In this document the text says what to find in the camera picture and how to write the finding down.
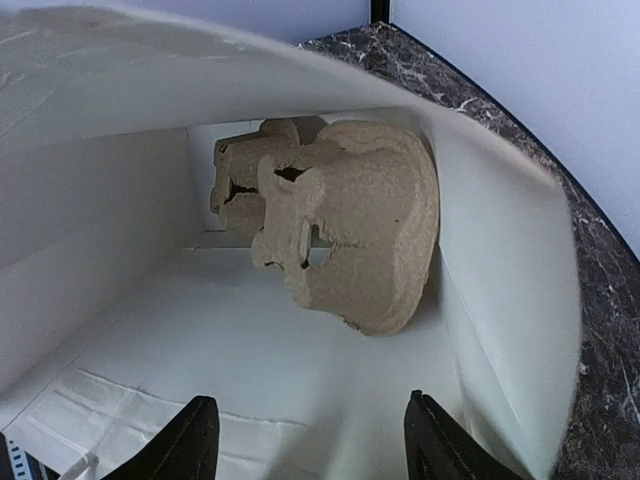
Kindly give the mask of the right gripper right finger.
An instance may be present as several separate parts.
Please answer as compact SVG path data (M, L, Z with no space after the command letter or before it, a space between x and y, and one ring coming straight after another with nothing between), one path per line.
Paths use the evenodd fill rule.
M410 395L404 439L410 480L518 480L420 390Z

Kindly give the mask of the brown pulp cup carrier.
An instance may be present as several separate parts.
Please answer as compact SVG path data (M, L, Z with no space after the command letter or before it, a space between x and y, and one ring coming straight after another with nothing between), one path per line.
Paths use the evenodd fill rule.
M369 336L401 330L428 281L439 185L428 141L376 121L342 120L303 142L290 119L223 138L211 210L277 268L294 302Z

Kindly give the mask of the brown paper bag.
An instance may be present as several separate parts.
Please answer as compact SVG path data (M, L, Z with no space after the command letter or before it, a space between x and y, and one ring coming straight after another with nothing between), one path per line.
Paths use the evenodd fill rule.
M408 323L298 306L211 210L217 141L290 119L430 145L439 230ZM431 396L518 479L550 477L580 294L559 182L481 123L360 69L102 2L1 5L1 431L65 479L118 479L196 396L214 479L408 479Z

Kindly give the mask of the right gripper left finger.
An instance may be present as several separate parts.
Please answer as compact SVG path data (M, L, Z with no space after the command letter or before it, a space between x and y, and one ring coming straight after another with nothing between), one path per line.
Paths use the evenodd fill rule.
M213 480L219 435L216 400L196 396L139 453L117 468L117 478Z

